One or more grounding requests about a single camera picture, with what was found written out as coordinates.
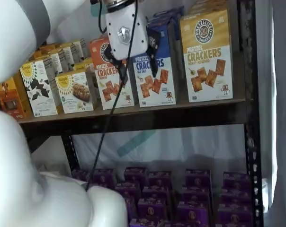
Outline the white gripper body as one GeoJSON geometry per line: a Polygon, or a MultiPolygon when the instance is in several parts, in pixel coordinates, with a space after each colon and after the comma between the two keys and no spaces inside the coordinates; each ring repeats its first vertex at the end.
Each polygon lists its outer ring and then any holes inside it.
{"type": "Polygon", "coordinates": [[[143,54],[148,48],[147,20],[138,3],[106,3],[107,34],[117,60],[143,54]]]}

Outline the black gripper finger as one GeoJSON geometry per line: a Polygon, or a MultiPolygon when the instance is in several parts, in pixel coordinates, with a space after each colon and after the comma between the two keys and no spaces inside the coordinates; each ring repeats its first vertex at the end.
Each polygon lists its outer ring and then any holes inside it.
{"type": "Polygon", "coordinates": [[[128,82],[127,68],[122,60],[112,59],[112,64],[115,66],[119,73],[119,77],[122,85],[125,85],[128,82]]]}
{"type": "Polygon", "coordinates": [[[150,22],[147,25],[148,48],[146,54],[149,58],[149,68],[152,77],[157,76],[159,68],[164,67],[165,47],[167,44],[167,26],[164,22],[150,22]]]}

